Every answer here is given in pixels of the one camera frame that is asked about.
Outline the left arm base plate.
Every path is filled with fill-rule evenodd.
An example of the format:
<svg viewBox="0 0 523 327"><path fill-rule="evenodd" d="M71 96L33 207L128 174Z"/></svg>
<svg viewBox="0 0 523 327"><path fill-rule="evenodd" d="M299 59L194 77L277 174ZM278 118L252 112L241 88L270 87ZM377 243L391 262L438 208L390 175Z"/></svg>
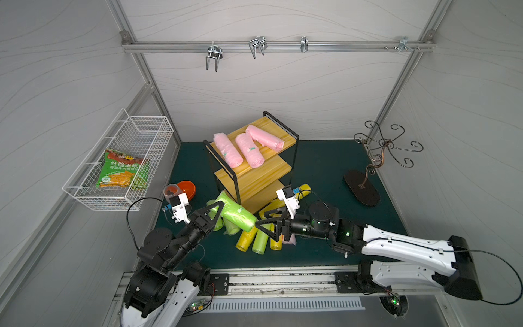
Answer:
<svg viewBox="0 0 523 327"><path fill-rule="evenodd" d="M228 273L211 273L203 294L226 296L229 294L229 283L230 275Z"/></svg>

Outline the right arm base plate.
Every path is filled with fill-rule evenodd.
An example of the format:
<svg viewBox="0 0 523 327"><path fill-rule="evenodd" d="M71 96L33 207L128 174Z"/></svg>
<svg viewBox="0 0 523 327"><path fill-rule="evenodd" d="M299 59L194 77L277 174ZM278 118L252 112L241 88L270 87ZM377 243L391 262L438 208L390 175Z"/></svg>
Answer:
<svg viewBox="0 0 523 327"><path fill-rule="evenodd" d="M359 294L367 292L364 275L355 271L335 272L335 286L340 294Z"/></svg>

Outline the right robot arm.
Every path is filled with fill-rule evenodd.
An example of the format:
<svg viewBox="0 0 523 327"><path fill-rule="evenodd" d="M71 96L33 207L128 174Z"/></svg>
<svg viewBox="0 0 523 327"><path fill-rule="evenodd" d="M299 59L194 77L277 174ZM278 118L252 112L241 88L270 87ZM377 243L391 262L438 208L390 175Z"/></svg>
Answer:
<svg viewBox="0 0 523 327"><path fill-rule="evenodd" d="M395 285L433 286L456 298L483 298L467 241L452 236L435 241L388 232L340 218L339 210L322 201L304 214L287 206L265 213L256 227L274 241L292 236L317 238L344 256L372 257L358 265L356 283L364 292Z"/></svg>

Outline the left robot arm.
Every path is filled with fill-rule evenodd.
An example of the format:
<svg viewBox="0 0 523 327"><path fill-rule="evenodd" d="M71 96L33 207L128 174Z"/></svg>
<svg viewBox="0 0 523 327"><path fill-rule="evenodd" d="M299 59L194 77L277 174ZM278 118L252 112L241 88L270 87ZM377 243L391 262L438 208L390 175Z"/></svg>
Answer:
<svg viewBox="0 0 523 327"><path fill-rule="evenodd" d="M198 305L199 295L226 295L226 274L214 277L199 262L176 274L176 267L211 234L217 223L210 212L220 215L225 204L218 201L194 211L186 226L174 235L157 228L146 236L138 250L140 268L128 283L123 298L120 326L176 326L184 317L208 309L211 301Z"/></svg>

